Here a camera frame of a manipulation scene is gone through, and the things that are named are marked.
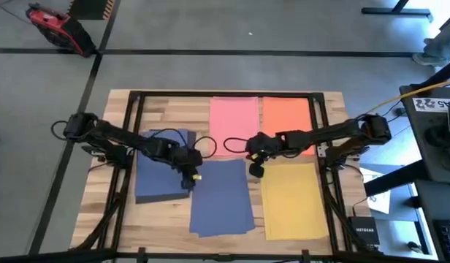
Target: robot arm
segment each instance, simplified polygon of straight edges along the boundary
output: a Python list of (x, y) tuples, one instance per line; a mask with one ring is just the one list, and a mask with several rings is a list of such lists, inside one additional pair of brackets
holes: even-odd
[(93, 113), (71, 115), (63, 135), (69, 141), (88, 143), (90, 146), (83, 146), (83, 150), (92, 156), (101, 156), (120, 168), (128, 165), (125, 146), (139, 150), (144, 156), (168, 164), (180, 172), (183, 175), (181, 186), (186, 189), (194, 187), (197, 167), (202, 165), (201, 153), (196, 149), (180, 146), (179, 142), (166, 138), (142, 137), (99, 120)]
[(312, 145), (347, 137), (350, 139), (342, 145), (326, 149), (328, 167), (345, 163), (347, 156), (351, 154), (364, 153), (368, 145), (383, 145), (392, 136), (386, 119), (379, 115), (361, 115), (313, 131), (281, 131), (275, 137), (259, 132), (246, 143), (246, 158), (253, 162), (249, 172), (261, 178), (264, 175), (262, 164), (269, 158), (297, 156)]

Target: gray floor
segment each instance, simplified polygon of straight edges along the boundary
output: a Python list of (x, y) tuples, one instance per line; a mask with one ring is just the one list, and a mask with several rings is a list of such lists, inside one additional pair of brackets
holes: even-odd
[[(40, 2), (62, 10), (69, 3)], [(421, 50), (430, 35), (427, 19), (359, 13), (363, 6), (394, 2), (124, 0), (108, 47)], [(5, 7), (20, 12), (27, 3), (14, 0)], [(106, 21), (83, 25), (98, 43)], [(2, 10), (0, 47), (53, 48), (35, 28)], [(76, 110), (92, 62), (73, 55), (0, 55), (0, 256), (28, 249), (63, 147), (51, 136), (50, 124)], [(102, 114), (112, 88), (233, 88), (343, 91), (347, 110), (355, 116), (398, 95), (399, 86), (419, 83), (432, 73), (408, 58), (104, 56), (88, 111)], [(408, 121), (399, 118), (391, 127), (395, 139), (366, 153), (364, 163), (410, 161), (394, 157), (414, 150)], [(43, 251), (67, 248), (89, 161), (79, 148), (72, 154)]]

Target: wooden table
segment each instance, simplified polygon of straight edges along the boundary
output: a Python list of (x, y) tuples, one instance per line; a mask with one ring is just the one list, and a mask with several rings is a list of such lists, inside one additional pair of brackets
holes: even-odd
[[(130, 90), (110, 92), (103, 115), (104, 120), (113, 125), (122, 126), (129, 92)], [(342, 93), (324, 92), (324, 96), (330, 124), (340, 123), (348, 118)], [(208, 135), (209, 103), (210, 97), (148, 97), (142, 114), (140, 132), (149, 129), (176, 128), (195, 131), (198, 137)], [(134, 120), (134, 114), (135, 111), (131, 116), (132, 120)], [(197, 148), (203, 155), (207, 154), (207, 140), (198, 143)], [(307, 156), (274, 160), (274, 162), (285, 161), (307, 163), (314, 162), (315, 158)], [(99, 163), (94, 160), (93, 166), (97, 164)], [(102, 217), (112, 170), (112, 167), (100, 167), (88, 174), (71, 246), (80, 244)], [(308, 249), (312, 255), (332, 254), (329, 237), (317, 240), (266, 241), (260, 185), (259, 180), (254, 177), (248, 176), (248, 186), (256, 228), (245, 235), (198, 238), (197, 234), (189, 232), (191, 199), (136, 205), (134, 203), (135, 173), (134, 164), (119, 251), (137, 252), (139, 247), (146, 247), (147, 252), (150, 253), (298, 255), (301, 254), (302, 249)], [(348, 168), (340, 171), (340, 183), (346, 211), (350, 215), (352, 205), (366, 197), (362, 179), (355, 169)], [(356, 214), (370, 215), (366, 202), (356, 206)], [(339, 246), (342, 247), (343, 238), (337, 221), (336, 227)], [(111, 232), (109, 230), (108, 240), (111, 240)]]

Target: orange paper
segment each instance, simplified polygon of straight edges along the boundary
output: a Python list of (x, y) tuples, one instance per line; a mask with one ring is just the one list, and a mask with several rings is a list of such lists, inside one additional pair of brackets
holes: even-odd
[[(247, 140), (259, 131), (259, 107), (256, 97), (234, 98), (213, 97), (210, 100), (210, 136), (217, 142), (214, 156), (245, 156), (246, 153), (232, 153), (225, 149), (224, 140), (238, 137)], [(246, 141), (230, 140), (226, 143), (230, 150), (245, 150)]]
[[(275, 136), (276, 132), (310, 131), (311, 116), (307, 99), (270, 98), (262, 99), (262, 132)], [(314, 155), (314, 147), (302, 153)]]

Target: yellow paper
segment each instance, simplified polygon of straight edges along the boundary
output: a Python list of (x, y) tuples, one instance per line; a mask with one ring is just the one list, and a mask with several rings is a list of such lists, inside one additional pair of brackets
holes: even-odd
[(266, 240), (310, 240), (326, 237), (314, 164), (265, 166), (261, 179)]

